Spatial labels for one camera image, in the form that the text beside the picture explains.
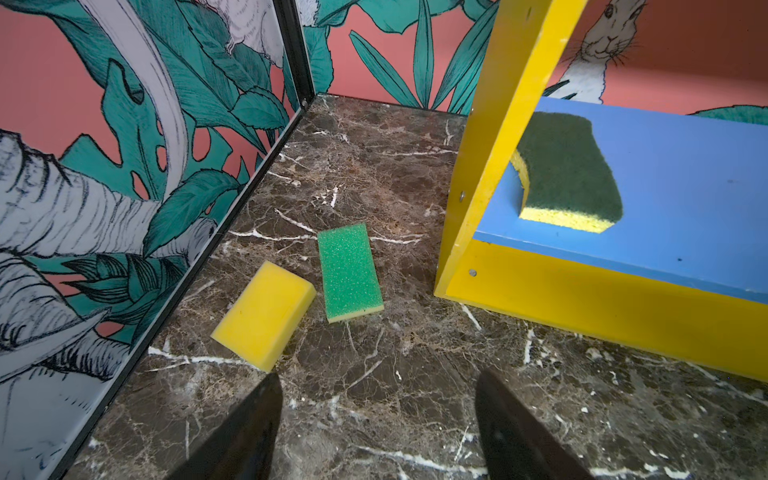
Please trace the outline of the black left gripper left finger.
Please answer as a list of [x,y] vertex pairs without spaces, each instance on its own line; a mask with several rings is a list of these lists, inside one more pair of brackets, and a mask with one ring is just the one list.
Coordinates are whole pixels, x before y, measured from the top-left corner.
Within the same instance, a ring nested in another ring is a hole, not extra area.
[[267,479],[281,421],[283,391],[272,372],[178,466],[171,479]]

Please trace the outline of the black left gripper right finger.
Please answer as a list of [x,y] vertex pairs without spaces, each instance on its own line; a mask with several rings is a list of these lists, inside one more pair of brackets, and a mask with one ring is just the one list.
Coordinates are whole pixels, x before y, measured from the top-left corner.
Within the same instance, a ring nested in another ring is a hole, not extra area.
[[490,369],[476,382],[475,413],[490,479],[592,477]]

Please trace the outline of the dark green sponge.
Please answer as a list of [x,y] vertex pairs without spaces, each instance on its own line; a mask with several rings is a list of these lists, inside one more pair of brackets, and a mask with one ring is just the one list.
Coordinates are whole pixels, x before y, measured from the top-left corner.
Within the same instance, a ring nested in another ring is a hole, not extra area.
[[523,189],[523,220],[600,234],[623,218],[613,172],[585,117],[534,113],[511,164]]

